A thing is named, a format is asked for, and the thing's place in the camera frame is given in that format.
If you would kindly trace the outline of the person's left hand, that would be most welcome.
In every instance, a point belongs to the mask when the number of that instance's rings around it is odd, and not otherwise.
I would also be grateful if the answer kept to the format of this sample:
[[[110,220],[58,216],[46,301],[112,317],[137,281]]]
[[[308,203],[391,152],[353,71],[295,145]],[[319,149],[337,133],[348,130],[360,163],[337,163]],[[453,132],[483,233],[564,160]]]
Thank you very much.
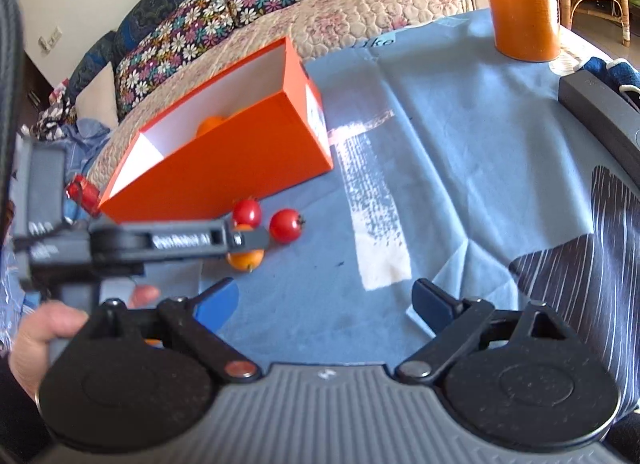
[[[21,320],[9,355],[9,368],[29,398],[35,400],[47,374],[52,341],[73,338],[88,319],[86,311],[49,300]]]

